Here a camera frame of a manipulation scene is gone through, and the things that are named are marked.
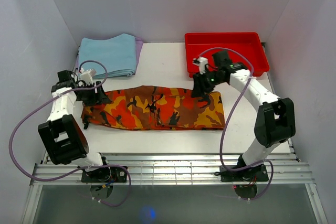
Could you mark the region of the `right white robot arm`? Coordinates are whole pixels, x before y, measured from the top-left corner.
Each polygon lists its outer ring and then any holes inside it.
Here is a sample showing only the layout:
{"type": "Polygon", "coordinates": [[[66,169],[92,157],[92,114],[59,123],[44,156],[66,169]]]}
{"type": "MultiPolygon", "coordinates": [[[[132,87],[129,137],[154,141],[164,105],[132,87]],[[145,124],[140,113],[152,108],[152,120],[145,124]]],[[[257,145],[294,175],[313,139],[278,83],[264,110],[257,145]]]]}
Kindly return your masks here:
{"type": "Polygon", "coordinates": [[[193,75],[192,97],[205,97],[214,88],[227,83],[245,98],[256,110],[254,140],[240,155],[237,165],[221,166],[219,176],[239,177],[250,180],[261,170],[267,156],[281,143],[296,133],[294,103],[290,98],[280,98],[266,89],[253,76],[254,68],[245,57],[234,63],[229,57],[229,48],[217,48],[213,54],[215,66],[211,67],[202,55],[193,59],[199,71],[193,75]]]}

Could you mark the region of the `folded purple cloth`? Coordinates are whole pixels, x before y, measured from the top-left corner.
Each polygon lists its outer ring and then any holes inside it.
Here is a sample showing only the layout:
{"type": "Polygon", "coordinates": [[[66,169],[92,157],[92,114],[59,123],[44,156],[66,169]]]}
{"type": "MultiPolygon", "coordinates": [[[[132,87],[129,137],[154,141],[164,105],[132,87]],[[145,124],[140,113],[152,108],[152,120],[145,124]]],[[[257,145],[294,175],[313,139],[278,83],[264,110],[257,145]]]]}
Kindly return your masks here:
{"type": "Polygon", "coordinates": [[[97,60],[109,71],[136,71],[143,41],[132,35],[121,34],[111,39],[84,38],[79,47],[75,68],[85,60],[97,60]]]}

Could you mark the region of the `orange camouflage trousers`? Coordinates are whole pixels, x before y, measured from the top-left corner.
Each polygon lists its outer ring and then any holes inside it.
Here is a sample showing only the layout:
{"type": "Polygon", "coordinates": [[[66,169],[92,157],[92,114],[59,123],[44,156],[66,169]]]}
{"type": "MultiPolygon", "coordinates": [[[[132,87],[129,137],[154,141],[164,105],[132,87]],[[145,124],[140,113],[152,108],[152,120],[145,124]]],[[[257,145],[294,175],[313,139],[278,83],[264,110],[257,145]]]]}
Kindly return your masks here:
{"type": "Polygon", "coordinates": [[[139,86],[107,93],[110,103],[83,108],[85,127],[102,125],[122,130],[222,130],[220,92],[193,98],[184,88],[139,86]]]}

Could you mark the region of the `aluminium rail frame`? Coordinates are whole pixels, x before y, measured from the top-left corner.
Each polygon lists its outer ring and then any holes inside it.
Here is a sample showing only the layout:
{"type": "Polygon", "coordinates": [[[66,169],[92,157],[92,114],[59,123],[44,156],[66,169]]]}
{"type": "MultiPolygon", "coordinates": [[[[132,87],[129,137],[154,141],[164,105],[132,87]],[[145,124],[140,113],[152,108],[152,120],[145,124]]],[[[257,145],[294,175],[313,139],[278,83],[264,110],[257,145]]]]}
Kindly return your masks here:
{"type": "Polygon", "coordinates": [[[270,153],[268,182],[256,197],[241,197],[214,173],[235,165],[253,142],[257,112],[243,98],[227,130],[123,131],[91,125],[85,136],[91,153],[110,166],[126,166],[128,179],[112,194],[91,192],[73,165],[34,167],[37,201],[24,223],[327,223],[309,165],[293,152],[270,153]]]}

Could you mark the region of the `folded light blue cloth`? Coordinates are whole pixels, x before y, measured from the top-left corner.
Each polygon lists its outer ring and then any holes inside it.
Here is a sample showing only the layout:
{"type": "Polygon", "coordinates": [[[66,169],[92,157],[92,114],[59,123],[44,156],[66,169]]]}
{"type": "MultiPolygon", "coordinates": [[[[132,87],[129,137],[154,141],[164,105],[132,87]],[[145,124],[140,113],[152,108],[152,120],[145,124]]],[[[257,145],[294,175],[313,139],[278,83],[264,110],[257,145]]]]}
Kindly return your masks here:
{"type": "Polygon", "coordinates": [[[77,65],[92,69],[95,79],[129,77],[136,73],[143,41],[132,35],[120,34],[107,40],[83,38],[79,47],[77,65]]]}

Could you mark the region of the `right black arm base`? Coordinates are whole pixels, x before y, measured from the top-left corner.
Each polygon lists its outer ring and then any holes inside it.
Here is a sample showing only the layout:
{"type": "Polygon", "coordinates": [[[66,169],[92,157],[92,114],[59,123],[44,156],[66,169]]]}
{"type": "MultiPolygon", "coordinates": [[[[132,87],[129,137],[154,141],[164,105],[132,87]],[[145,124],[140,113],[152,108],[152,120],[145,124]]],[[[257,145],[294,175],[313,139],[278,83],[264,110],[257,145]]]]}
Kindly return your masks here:
{"type": "Polygon", "coordinates": [[[266,166],[259,165],[249,169],[238,172],[230,172],[224,169],[223,166],[219,168],[219,172],[215,172],[215,176],[221,177],[221,182],[267,182],[269,177],[266,166]]]}

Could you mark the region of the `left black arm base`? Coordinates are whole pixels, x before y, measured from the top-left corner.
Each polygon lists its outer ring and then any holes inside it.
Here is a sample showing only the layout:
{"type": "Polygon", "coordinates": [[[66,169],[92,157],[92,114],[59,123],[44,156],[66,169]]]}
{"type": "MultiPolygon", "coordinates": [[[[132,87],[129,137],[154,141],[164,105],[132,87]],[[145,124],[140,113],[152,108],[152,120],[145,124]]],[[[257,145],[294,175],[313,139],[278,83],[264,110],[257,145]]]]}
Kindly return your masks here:
{"type": "Polygon", "coordinates": [[[98,168],[90,172],[82,172],[82,183],[125,183],[127,174],[124,169],[119,167],[98,168]]]}

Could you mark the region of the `red plastic tray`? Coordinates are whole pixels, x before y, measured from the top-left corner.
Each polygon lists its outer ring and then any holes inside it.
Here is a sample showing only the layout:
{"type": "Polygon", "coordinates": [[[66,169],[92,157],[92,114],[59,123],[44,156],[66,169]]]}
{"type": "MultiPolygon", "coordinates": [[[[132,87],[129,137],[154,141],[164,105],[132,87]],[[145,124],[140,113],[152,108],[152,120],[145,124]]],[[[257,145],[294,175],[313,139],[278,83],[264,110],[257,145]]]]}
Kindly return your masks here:
{"type": "Polygon", "coordinates": [[[189,77],[198,72],[198,66],[193,64],[202,52],[211,51],[202,55],[208,59],[210,70],[215,67],[212,54],[220,48],[229,48],[242,54],[254,67],[254,76],[260,77],[269,71],[269,64],[264,49],[256,32],[242,33],[187,33],[185,34],[186,65],[189,77]]]}

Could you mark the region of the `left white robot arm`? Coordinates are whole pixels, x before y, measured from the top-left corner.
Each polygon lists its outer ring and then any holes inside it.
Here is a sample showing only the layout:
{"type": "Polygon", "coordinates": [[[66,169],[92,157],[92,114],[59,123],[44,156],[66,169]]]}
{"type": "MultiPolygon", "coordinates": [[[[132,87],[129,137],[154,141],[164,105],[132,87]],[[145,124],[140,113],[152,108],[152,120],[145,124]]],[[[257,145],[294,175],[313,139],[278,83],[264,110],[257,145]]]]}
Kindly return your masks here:
{"type": "Polygon", "coordinates": [[[52,86],[53,97],[50,116],[38,126],[38,133],[46,151],[55,164],[75,164],[84,167],[85,174],[92,180],[107,182],[111,179],[111,168],[100,153],[91,153],[86,137],[73,116],[77,101],[84,106],[105,105],[110,99],[100,81],[94,82],[94,69],[58,72],[59,81],[52,86]]]}

